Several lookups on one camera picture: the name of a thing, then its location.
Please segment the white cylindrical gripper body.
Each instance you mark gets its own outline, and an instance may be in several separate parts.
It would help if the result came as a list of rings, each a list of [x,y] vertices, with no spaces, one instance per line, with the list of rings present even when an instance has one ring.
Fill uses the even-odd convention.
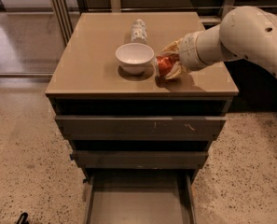
[[[179,45],[180,63],[188,71],[199,71],[204,69],[207,64],[204,63],[197,50],[197,39],[201,31],[185,35]]]

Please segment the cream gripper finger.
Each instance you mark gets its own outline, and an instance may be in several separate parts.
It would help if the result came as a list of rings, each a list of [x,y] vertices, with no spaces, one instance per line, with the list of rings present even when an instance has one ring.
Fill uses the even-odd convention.
[[[179,49],[180,49],[180,45],[181,45],[182,39],[178,39],[176,41],[173,41],[172,43],[170,43],[167,47],[165,47],[162,51],[161,51],[161,55],[163,56],[168,56],[168,55],[172,55],[172,54],[178,54],[179,53]]]
[[[184,72],[186,72],[186,68],[180,62],[176,62],[172,66],[171,70],[164,76],[164,78],[166,80],[175,79]]]

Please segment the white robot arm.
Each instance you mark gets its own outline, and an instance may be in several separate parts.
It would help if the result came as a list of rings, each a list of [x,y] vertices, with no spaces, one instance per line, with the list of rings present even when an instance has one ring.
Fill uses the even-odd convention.
[[[277,16],[258,7],[237,7],[208,30],[188,33],[156,57],[157,74],[166,80],[219,62],[245,59],[277,79]]]

